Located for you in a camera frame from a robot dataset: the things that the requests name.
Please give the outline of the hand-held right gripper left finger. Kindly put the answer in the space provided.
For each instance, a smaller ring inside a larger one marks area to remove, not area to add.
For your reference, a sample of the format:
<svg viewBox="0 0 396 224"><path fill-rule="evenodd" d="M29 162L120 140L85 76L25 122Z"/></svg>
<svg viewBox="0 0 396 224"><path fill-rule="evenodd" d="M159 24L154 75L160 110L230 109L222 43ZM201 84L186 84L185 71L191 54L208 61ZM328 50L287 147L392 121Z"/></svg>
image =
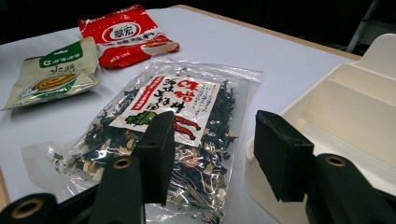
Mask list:
<svg viewBox="0 0 396 224"><path fill-rule="evenodd" d="M174 157L174 113L168 111L153 118L131 155L106 163L90 224L146 224L146 204L166 205Z"/></svg>

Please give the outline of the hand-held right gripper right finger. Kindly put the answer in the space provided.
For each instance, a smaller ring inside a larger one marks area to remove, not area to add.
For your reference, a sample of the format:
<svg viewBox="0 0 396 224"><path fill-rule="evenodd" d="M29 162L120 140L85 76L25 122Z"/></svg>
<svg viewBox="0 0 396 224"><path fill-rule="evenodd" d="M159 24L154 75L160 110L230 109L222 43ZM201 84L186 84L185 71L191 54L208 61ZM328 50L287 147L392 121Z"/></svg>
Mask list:
<svg viewBox="0 0 396 224"><path fill-rule="evenodd" d="M309 224L396 224L396 203L349 159L314 144L278 114L256 114L254 157L278 201L305 202Z"/></svg>

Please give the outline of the clear dried seaweed packet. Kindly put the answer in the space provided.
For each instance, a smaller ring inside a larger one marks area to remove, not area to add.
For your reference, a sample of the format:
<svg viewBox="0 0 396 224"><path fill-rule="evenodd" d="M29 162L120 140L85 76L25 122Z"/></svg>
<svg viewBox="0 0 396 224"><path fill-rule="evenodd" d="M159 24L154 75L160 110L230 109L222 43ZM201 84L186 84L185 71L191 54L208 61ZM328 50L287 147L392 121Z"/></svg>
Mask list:
<svg viewBox="0 0 396 224"><path fill-rule="evenodd" d="M151 120L175 114L175 161L166 206L148 224L222 224L238 136L262 72L211 63L157 61L133 78L70 142L21 151L31 181L65 201L97 184L107 161L131 154Z"/></svg>

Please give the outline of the white box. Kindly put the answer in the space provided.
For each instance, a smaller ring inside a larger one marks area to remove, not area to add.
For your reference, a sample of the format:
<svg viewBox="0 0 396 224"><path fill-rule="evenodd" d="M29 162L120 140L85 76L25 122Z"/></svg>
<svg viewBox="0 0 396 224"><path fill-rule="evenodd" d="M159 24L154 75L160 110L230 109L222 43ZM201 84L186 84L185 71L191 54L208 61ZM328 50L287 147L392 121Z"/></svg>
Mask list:
<svg viewBox="0 0 396 224"><path fill-rule="evenodd" d="M351 160L396 203L396 34L377 37L358 61L335 67L278 115L314 144L314 155ZM248 193L278 224L309 224L305 202L276 199L254 157L254 135L246 147Z"/></svg>

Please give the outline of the red seasoning packet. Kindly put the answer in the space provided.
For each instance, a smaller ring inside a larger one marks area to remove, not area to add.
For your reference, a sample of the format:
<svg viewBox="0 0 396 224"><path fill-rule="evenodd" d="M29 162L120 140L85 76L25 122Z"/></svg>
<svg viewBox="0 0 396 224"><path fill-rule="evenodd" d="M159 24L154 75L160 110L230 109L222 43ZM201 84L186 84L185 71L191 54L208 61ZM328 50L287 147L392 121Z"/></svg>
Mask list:
<svg viewBox="0 0 396 224"><path fill-rule="evenodd" d="M98 47L99 64L105 68L127 67L152 56L179 50L141 5L132 5L93 19L79 19L83 37Z"/></svg>

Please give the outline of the beige and green packet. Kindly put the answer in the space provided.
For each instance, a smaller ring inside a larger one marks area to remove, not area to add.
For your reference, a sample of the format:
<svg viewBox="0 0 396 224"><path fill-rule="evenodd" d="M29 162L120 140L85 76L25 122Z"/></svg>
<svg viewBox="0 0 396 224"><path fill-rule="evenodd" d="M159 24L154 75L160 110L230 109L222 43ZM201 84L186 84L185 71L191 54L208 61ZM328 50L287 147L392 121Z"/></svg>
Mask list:
<svg viewBox="0 0 396 224"><path fill-rule="evenodd" d="M89 91L100 83L92 37L40 57L25 59L4 110L41 104Z"/></svg>

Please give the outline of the white paper sheet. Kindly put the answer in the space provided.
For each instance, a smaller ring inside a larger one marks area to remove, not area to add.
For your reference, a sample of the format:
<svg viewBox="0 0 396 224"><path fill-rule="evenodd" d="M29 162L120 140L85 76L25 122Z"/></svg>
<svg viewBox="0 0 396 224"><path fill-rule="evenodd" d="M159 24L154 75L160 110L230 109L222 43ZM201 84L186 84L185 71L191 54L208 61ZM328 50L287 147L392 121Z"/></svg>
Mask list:
<svg viewBox="0 0 396 224"><path fill-rule="evenodd" d="M336 65L356 55L283 35L198 8L152 9L149 15L180 46L176 57L199 63L222 63L263 72L248 105L238 139L233 175L227 191L224 224L277 224L248 195L245 185L245 146L254 133L255 114L283 110ZM80 38L77 28L0 45L0 208L38 191L29 179L21 148L46 141L66 142L80 136L95 115L140 71L100 69L100 85L90 92L43 105L6 111L3 108L21 63Z"/></svg>

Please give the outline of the grey metal stand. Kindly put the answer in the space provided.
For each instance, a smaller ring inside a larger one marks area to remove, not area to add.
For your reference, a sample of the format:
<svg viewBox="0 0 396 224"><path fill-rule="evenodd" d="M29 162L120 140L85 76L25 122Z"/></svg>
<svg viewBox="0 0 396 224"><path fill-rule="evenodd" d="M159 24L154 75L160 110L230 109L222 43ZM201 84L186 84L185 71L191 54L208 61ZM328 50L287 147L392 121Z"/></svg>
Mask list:
<svg viewBox="0 0 396 224"><path fill-rule="evenodd" d="M377 37L388 33L396 34L396 0L371 0L346 52L362 54Z"/></svg>

